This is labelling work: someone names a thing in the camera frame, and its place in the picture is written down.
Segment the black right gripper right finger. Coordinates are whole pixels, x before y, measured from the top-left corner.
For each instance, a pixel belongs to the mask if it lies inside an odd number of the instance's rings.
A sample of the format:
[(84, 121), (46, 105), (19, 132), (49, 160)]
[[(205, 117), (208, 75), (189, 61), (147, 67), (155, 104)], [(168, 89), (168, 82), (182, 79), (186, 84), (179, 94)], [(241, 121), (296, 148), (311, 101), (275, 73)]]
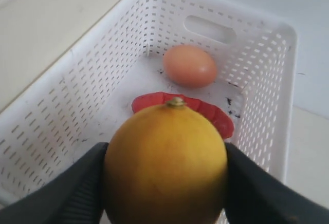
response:
[(282, 184), (235, 145), (225, 147), (229, 223), (328, 223), (328, 209)]

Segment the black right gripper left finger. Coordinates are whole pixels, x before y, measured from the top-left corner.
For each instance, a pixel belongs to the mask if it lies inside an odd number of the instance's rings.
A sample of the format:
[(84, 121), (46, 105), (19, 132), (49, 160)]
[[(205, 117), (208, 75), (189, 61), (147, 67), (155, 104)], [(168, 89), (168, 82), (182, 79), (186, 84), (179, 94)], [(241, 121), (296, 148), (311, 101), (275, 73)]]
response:
[(107, 146), (97, 143), (50, 183), (1, 209), (1, 223), (100, 223)]

